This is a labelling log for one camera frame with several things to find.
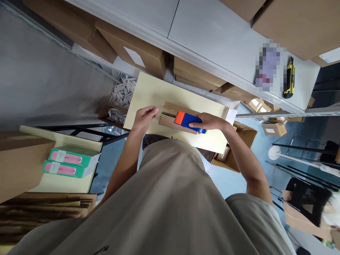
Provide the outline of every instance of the beige t-shirt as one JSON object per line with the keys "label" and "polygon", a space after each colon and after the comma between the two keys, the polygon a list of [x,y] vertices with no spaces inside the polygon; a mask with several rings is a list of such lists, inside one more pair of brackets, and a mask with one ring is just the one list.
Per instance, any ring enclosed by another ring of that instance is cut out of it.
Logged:
{"label": "beige t-shirt", "polygon": [[144,150],[140,170],[88,219],[38,227],[9,254],[295,252],[273,207],[247,194],[224,200],[197,150],[167,139]]}

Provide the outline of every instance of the forearm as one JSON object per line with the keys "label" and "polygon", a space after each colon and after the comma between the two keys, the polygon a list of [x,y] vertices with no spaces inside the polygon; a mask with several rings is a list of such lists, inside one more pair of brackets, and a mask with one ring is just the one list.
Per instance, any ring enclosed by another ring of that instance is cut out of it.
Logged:
{"label": "forearm", "polygon": [[112,194],[114,194],[137,172],[138,155],[142,139],[143,133],[137,131],[130,132],[123,148],[123,152],[120,155],[118,163],[107,186],[104,199],[112,196]]}
{"label": "forearm", "polygon": [[246,180],[266,180],[266,175],[262,170],[261,164],[232,126],[227,124],[221,131],[230,145],[237,166],[243,177]]}

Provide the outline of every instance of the person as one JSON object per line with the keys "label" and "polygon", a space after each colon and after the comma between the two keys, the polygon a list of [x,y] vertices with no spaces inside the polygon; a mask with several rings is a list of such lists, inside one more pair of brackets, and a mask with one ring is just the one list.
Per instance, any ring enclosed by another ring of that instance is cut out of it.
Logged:
{"label": "person", "polygon": [[190,126],[222,131],[246,194],[224,200],[198,151],[176,139],[149,144],[137,171],[157,113],[156,107],[137,111],[104,198],[87,218],[40,226],[9,254],[295,254],[259,161],[225,120],[201,113],[202,123]]}

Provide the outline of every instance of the yellow box cutter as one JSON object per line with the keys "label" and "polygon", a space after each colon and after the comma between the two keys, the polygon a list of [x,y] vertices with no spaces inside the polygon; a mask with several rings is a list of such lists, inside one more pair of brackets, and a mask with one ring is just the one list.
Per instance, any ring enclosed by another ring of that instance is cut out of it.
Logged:
{"label": "yellow box cutter", "polygon": [[294,82],[295,82],[295,65],[293,65],[293,58],[289,57],[287,65],[287,82],[284,83],[284,98],[291,98],[294,94]]}

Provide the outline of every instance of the plastic bag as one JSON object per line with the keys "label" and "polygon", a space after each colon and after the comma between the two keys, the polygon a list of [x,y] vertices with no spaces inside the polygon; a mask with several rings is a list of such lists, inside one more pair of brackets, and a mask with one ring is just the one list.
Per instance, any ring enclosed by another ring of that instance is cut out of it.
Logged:
{"label": "plastic bag", "polygon": [[126,114],[122,113],[120,110],[115,108],[110,108],[108,111],[109,117],[107,117],[108,120],[124,124],[126,119]]}

